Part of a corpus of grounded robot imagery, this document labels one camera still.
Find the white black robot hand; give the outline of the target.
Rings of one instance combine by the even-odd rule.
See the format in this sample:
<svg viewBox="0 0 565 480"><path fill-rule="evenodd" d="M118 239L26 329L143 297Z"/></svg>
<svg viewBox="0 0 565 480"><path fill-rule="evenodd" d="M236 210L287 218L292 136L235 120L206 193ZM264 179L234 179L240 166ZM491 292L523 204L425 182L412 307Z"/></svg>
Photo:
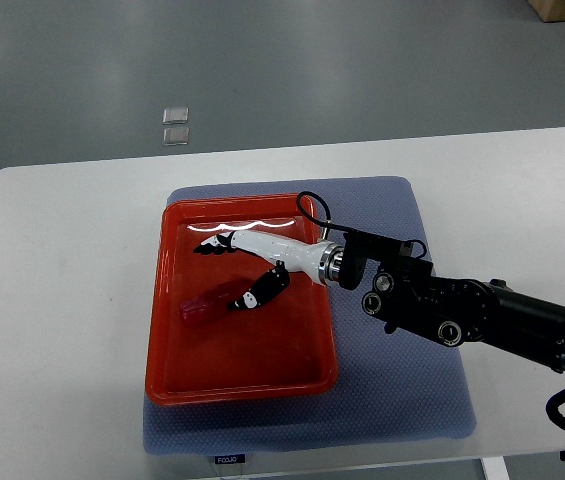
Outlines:
<svg viewBox="0 0 565 480"><path fill-rule="evenodd" d="M213 235L197 245L193 252L222 255L234 253L235 249L255 254L272 265L283 262L286 269L273 267L257 280L231 282L227 303L229 310L252 310L269 303L289 286L289 272L302 272L318 284L339 282L344 248L328 240L308 244L272 233L243 230Z"/></svg>

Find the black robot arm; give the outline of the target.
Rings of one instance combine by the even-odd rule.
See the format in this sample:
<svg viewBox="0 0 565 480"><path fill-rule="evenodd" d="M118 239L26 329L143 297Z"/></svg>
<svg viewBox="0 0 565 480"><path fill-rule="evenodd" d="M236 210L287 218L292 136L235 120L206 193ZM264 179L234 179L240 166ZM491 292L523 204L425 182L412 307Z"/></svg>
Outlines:
<svg viewBox="0 0 565 480"><path fill-rule="evenodd" d="M343 245L322 239L314 244L257 230L219 233L194 249L200 255L242 251L271 264L252 287L231 302L233 309L254 309L283 290L292 273L313 282L353 291L366 264L377 271L365 292L363 311L392 333L406 330L446 347L483 342L565 374L565 306L511 290L504 281L488 283L434 275L433 265L414 255L414 241L355 229Z"/></svg>

